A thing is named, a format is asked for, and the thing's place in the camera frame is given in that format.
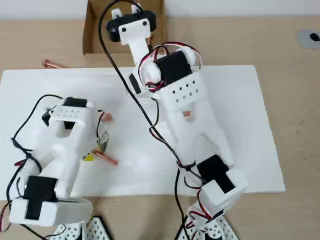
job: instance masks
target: copper pipe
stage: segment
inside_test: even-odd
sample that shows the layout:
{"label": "copper pipe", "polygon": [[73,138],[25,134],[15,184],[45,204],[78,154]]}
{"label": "copper pipe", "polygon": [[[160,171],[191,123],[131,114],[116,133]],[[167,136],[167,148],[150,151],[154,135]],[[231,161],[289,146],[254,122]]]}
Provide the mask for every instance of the copper pipe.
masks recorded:
{"label": "copper pipe", "polygon": [[55,63],[53,61],[50,61],[49,59],[45,59],[42,61],[42,65],[45,67],[45,68],[53,68],[53,69],[68,69],[67,66],[64,66],[62,64],[59,64],[59,63]]}
{"label": "copper pipe", "polygon": [[118,161],[117,160],[114,160],[112,157],[109,157],[107,155],[105,155],[102,151],[99,151],[99,150],[93,150],[92,153],[94,155],[97,155],[98,157],[104,159],[104,160],[107,160],[109,163],[117,166],[118,165]]}

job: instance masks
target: perforated plate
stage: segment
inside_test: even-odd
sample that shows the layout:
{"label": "perforated plate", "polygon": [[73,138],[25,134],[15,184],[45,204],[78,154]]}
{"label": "perforated plate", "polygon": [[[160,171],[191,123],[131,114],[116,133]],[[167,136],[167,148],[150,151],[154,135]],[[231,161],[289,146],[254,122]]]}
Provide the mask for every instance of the perforated plate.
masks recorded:
{"label": "perforated plate", "polygon": [[86,225],[84,223],[60,224],[52,235],[60,234],[64,229],[65,231],[58,235],[50,237],[50,240],[77,240],[81,235],[84,235]]}
{"label": "perforated plate", "polygon": [[161,88],[158,94],[166,110],[173,112],[205,98],[207,93],[199,72],[194,72]]}
{"label": "perforated plate", "polygon": [[93,217],[86,230],[87,240],[112,240],[100,217]]}
{"label": "perforated plate", "polygon": [[[223,216],[218,217],[216,220],[209,222],[205,225],[205,228],[207,229],[207,234],[211,239],[217,239],[217,240],[238,240],[238,237],[226,221],[226,219]],[[190,229],[187,229],[187,233],[189,235],[189,238],[192,239],[193,234],[195,233],[196,228],[192,227]],[[179,236],[176,238],[176,240],[187,240],[185,231],[183,229],[180,230]],[[205,240],[205,233],[200,234],[198,231],[193,240]]]}

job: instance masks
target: red wire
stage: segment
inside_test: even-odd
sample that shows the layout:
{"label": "red wire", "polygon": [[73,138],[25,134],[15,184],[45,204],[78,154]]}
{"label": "red wire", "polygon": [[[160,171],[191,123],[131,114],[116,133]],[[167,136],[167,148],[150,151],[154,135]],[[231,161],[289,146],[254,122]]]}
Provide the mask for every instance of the red wire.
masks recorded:
{"label": "red wire", "polygon": [[197,192],[196,197],[198,198],[198,202],[199,202],[199,206],[201,208],[201,210],[204,212],[204,214],[209,218],[212,219],[212,217],[210,216],[210,214],[206,211],[206,209],[204,208],[204,206],[202,205],[201,201],[200,201],[200,194],[201,190]]}
{"label": "red wire", "polygon": [[190,216],[191,216],[193,219],[194,219],[194,216],[192,216],[191,214],[198,215],[198,216],[203,217],[203,218],[208,219],[208,220],[211,219],[211,218],[209,218],[206,214],[203,214],[203,213],[198,212],[198,211],[190,211],[189,214],[190,214]]}
{"label": "red wire", "polygon": [[195,232],[193,233],[193,235],[192,235],[192,237],[191,237],[191,240],[193,240],[193,239],[195,238],[197,232],[198,232],[198,231],[195,231]]}
{"label": "red wire", "polygon": [[150,91],[150,92],[155,92],[155,91],[159,90],[160,88],[163,87],[164,83],[165,83],[165,82],[162,81],[159,86],[156,86],[155,88],[150,89],[149,91]]}
{"label": "red wire", "polygon": [[24,163],[24,161],[25,161],[25,160],[17,161],[14,165],[15,165],[16,167],[19,167],[21,164]]}
{"label": "red wire", "polygon": [[187,228],[187,229],[191,229],[191,228],[193,228],[195,225],[194,225],[194,223],[191,221],[191,222],[189,222],[187,225],[185,225],[185,227]]}

